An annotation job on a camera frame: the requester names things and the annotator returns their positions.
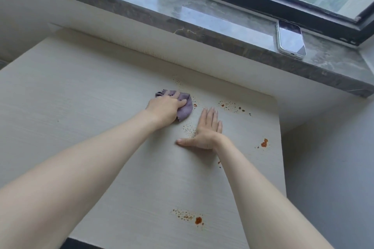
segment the black window frame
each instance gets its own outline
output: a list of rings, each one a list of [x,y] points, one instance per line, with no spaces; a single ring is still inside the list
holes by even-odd
[[[222,0],[358,46],[374,34],[374,2],[355,20],[301,0]]]

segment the purple cloth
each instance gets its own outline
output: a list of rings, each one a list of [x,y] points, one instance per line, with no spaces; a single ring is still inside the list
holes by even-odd
[[[167,90],[162,90],[162,92],[157,92],[156,97],[163,96],[165,95],[166,92]],[[176,91],[170,91],[169,96],[173,96],[175,92]],[[179,101],[187,100],[187,103],[184,106],[178,108],[178,111],[176,112],[176,117],[178,118],[178,120],[183,121],[191,114],[193,110],[192,99],[191,99],[190,94],[181,93],[178,97],[178,100]]]

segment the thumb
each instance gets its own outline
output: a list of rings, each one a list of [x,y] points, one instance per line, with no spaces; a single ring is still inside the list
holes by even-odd
[[[187,103],[187,100],[186,100],[186,99],[179,101],[179,102],[178,102],[178,108],[184,106],[186,103]]]
[[[195,138],[182,138],[178,139],[176,143],[183,147],[191,147],[196,145]]]

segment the finger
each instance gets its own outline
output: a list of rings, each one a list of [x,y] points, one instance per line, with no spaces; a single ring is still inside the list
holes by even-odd
[[[207,127],[212,127],[214,108],[211,107],[206,115],[206,125]]]
[[[183,147],[193,147],[196,146],[196,140],[195,138],[183,138],[183,139],[178,139],[176,143],[180,146]]]
[[[200,119],[198,126],[205,126],[206,125],[206,114],[208,113],[208,110],[204,107],[203,111],[201,112]]]
[[[181,92],[176,91],[174,95],[171,96],[171,98],[178,98]]]
[[[186,103],[187,103],[187,100],[178,101],[178,108],[184,106]]]
[[[222,121],[220,120],[218,121],[217,132],[222,134],[222,128],[223,128],[223,125],[222,125]]]
[[[217,127],[218,127],[218,110],[215,110],[213,113],[213,121],[212,121],[213,131],[217,131]]]

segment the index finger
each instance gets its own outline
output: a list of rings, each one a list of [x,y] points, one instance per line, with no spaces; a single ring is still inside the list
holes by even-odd
[[[203,109],[200,115],[198,126],[205,126],[206,125],[206,114],[208,113],[208,110],[206,108]]]
[[[174,95],[171,96],[171,98],[178,98],[180,95],[179,91],[176,91]]]

